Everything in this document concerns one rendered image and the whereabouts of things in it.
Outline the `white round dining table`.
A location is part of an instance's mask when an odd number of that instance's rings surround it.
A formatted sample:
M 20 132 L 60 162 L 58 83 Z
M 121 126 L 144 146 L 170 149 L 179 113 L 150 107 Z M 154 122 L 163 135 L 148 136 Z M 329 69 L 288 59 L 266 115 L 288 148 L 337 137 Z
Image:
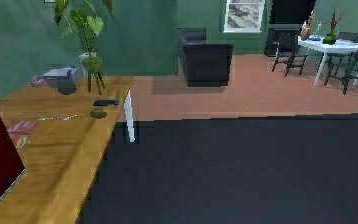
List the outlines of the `white round dining table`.
M 298 38 L 298 45 L 307 48 L 308 51 L 318 51 L 322 54 L 316 72 L 314 85 L 317 85 L 319 82 L 320 75 L 329 54 L 350 54 L 355 53 L 358 50 L 358 43 L 349 43 L 345 41 L 338 41 L 333 45 L 329 45 L 323 44 L 321 41 L 302 40 L 301 38 Z

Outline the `dark grey rounded statue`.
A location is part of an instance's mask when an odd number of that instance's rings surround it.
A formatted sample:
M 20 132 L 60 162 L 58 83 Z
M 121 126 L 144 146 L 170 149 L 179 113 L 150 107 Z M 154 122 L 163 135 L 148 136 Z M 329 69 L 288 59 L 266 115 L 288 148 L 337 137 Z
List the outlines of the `dark grey rounded statue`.
M 77 88 L 74 80 L 72 79 L 72 71 L 69 70 L 65 76 L 57 79 L 58 92 L 62 95 L 70 95 L 75 93 Z

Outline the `green house plant in pot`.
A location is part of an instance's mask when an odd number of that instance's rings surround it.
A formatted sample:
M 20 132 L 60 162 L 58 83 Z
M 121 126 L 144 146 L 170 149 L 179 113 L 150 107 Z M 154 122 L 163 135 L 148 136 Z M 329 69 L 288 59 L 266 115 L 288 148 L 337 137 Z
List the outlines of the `green house plant in pot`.
M 92 80 L 95 80 L 98 93 L 102 94 L 106 89 L 102 77 L 103 59 L 97 53 L 95 40 L 103 31 L 103 18 L 98 15 L 92 0 L 79 0 L 77 7 L 73 7 L 70 0 L 55 0 L 54 22 L 60 25 L 63 19 L 67 26 L 61 38 L 75 33 L 82 39 L 85 52 L 80 62 L 87 72 L 88 91 L 91 91 Z

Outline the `black dining chair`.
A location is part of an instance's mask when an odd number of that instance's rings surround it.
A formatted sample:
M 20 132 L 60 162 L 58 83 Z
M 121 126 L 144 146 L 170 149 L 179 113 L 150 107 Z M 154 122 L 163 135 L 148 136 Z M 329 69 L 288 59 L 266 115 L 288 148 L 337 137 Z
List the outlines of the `black dining chair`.
M 275 70 L 279 63 L 286 65 L 284 76 L 287 76 L 291 68 L 299 68 L 299 74 L 302 74 L 306 63 L 307 54 L 299 52 L 299 36 L 291 33 L 280 33 L 277 42 L 275 60 L 272 70 Z
M 337 35 L 337 39 L 341 39 L 344 41 L 350 41 L 353 43 L 358 43 L 358 33 L 352 33 L 352 32 L 340 32 Z M 344 58 L 350 59 L 352 56 L 352 53 L 349 54 L 341 54 L 341 53 L 332 53 L 329 54 L 329 59 L 327 60 L 328 67 L 333 67 L 333 59 L 338 58 L 339 62 L 342 62 Z
M 329 59 L 328 63 L 328 74 L 324 81 L 324 85 L 327 85 L 331 78 L 339 80 L 343 85 L 343 94 L 346 94 L 350 80 L 358 80 L 358 49 L 354 53 L 350 54 L 349 60 L 347 62 L 343 62 L 342 60 L 333 62 L 332 59 Z M 344 75 L 338 76 L 336 72 L 332 72 L 334 67 L 343 68 Z

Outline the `brown potato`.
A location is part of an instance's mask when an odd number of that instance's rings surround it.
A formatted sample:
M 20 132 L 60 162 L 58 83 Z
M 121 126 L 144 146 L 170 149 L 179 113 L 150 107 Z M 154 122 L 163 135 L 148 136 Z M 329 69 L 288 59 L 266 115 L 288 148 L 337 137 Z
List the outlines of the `brown potato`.
M 101 108 L 95 108 L 90 112 L 90 116 L 96 119 L 102 119 L 107 116 L 107 112 Z

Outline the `black remote control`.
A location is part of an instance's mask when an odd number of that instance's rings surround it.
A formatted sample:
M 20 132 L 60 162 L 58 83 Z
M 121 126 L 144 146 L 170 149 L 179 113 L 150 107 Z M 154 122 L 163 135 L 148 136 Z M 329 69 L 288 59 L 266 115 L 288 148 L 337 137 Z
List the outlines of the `black remote control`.
M 112 106 L 112 105 L 118 105 L 119 101 L 114 99 L 100 99 L 96 100 L 93 103 L 93 106 L 99 107 L 99 106 Z

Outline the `green vase with red twigs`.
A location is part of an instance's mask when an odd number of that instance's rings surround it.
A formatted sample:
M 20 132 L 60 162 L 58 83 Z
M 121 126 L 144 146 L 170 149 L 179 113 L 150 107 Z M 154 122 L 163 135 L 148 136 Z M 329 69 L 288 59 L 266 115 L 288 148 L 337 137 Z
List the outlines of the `green vase with red twigs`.
M 322 40 L 323 44 L 333 45 L 336 42 L 336 36 L 335 36 L 336 26 L 338 25 L 339 21 L 342 19 L 344 14 L 345 12 L 342 12 L 339 16 L 336 16 L 336 9 L 333 9 L 329 32 L 323 38 Z

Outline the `wooden table with white legs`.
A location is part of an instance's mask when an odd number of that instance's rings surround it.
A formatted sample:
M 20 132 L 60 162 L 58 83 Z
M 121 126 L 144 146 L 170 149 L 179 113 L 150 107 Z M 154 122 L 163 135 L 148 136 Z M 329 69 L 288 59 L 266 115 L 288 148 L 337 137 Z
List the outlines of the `wooden table with white legs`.
M 25 85 L 0 100 L 5 124 L 41 117 L 77 117 L 38 121 L 35 131 L 18 150 L 25 174 L 0 202 L 0 224 L 75 224 L 105 154 L 115 124 L 133 82 L 131 76 L 105 76 L 106 89 L 88 91 L 83 78 L 77 91 L 62 95 L 42 85 Z M 118 105 L 93 106 L 100 99 Z M 95 108 L 107 116 L 92 118 Z

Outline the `grey box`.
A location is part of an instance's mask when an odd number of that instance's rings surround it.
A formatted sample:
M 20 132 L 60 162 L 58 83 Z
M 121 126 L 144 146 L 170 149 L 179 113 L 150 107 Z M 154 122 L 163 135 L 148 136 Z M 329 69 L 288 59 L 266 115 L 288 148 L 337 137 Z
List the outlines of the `grey box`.
M 58 80 L 72 80 L 75 82 L 79 75 L 79 69 L 77 67 L 65 67 L 51 69 L 42 75 L 42 78 L 51 88 L 57 87 Z

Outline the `silver fork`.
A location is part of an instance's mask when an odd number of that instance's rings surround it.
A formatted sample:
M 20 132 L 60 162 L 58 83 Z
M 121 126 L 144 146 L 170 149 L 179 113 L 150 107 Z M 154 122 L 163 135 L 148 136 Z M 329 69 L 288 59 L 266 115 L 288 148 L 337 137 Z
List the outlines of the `silver fork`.
M 67 121 L 67 120 L 73 119 L 75 117 L 77 117 L 76 114 L 70 115 L 70 116 L 41 117 L 41 118 L 38 118 L 37 120 L 38 121 L 47 121 L 47 120 L 61 119 L 61 120 Z

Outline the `white framed window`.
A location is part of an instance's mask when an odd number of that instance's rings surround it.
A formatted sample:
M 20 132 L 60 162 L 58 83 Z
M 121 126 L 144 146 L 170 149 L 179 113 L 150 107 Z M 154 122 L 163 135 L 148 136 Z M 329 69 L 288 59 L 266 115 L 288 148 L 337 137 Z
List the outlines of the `white framed window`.
M 224 33 L 260 33 L 265 0 L 226 0 Z

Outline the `pink cloth lump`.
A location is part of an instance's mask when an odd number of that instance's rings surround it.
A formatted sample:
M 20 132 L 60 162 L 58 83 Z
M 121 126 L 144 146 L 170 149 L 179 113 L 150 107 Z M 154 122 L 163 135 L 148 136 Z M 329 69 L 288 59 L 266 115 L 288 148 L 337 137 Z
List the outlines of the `pink cloth lump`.
M 33 76 L 30 81 L 31 87 L 39 87 L 45 83 L 45 80 L 39 76 Z

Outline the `black cabinet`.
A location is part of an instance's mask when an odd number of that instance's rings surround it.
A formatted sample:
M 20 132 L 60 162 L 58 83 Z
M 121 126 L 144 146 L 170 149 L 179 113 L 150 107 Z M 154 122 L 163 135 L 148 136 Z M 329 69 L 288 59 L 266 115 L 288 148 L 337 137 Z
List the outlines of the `black cabinet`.
M 274 42 L 281 31 L 300 31 L 314 9 L 316 0 L 272 0 L 264 54 L 274 56 Z

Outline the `red and white magazine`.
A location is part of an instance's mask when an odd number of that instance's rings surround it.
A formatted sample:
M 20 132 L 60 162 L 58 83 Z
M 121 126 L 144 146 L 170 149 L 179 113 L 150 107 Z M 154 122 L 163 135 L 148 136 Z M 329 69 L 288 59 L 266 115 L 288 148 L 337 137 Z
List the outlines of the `red and white magazine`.
M 17 149 L 26 144 L 27 137 L 37 128 L 38 121 L 18 121 L 7 127 L 9 136 Z

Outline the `brown bottle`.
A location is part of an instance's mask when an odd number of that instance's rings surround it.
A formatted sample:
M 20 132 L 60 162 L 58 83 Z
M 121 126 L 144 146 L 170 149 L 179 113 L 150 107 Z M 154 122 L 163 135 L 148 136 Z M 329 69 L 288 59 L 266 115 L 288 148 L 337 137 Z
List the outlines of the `brown bottle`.
M 311 12 L 309 18 L 302 25 L 302 30 L 301 30 L 301 39 L 302 40 L 307 40 L 309 38 L 310 31 L 311 31 L 310 25 L 313 20 L 313 15 L 314 15 L 314 12 Z

